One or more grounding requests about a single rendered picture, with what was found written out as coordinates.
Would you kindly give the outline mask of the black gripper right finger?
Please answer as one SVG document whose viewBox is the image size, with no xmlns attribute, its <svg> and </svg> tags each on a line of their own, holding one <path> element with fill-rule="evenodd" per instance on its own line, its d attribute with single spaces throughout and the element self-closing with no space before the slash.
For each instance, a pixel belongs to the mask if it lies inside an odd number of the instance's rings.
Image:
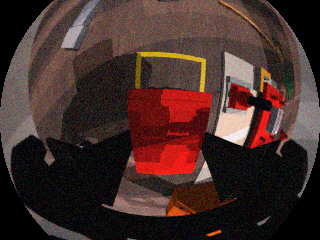
<svg viewBox="0 0 320 240">
<path fill-rule="evenodd" d="M 235 199 L 235 192 L 247 183 L 261 160 L 271 153 L 273 155 L 279 145 L 280 141 L 275 140 L 249 149 L 205 132 L 201 152 L 207 161 L 220 204 Z"/>
</svg>

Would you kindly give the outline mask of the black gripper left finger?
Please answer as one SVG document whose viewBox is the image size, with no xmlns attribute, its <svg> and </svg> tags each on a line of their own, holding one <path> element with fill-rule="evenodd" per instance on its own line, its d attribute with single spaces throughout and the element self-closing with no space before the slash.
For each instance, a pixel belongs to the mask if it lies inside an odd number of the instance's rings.
<svg viewBox="0 0 320 240">
<path fill-rule="evenodd" d="M 47 137 L 47 147 L 55 160 L 75 168 L 83 176 L 85 183 L 103 199 L 103 204 L 115 204 L 120 181 L 132 152 L 131 131 L 120 132 L 100 143 L 88 147 L 64 143 Z"/>
</svg>

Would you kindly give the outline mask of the yellow rectangular outline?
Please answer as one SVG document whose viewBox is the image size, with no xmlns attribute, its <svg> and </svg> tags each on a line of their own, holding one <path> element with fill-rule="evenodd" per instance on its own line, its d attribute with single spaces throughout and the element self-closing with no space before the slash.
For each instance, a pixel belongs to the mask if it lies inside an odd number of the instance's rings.
<svg viewBox="0 0 320 240">
<path fill-rule="evenodd" d="M 136 73 L 135 89 L 139 89 L 140 88 L 141 60 L 143 60 L 143 57 L 147 57 L 147 56 L 171 57 L 171 59 L 187 59 L 187 60 L 191 60 L 191 61 L 199 61 L 199 63 L 201 63 L 200 92 L 204 92 L 205 59 L 203 59 L 203 57 L 180 55 L 180 53 L 171 53 L 171 52 L 139 52 L 139 53 L 137 53 L 136 71 L 135 71 L 135 73 Z"/>
</svg>

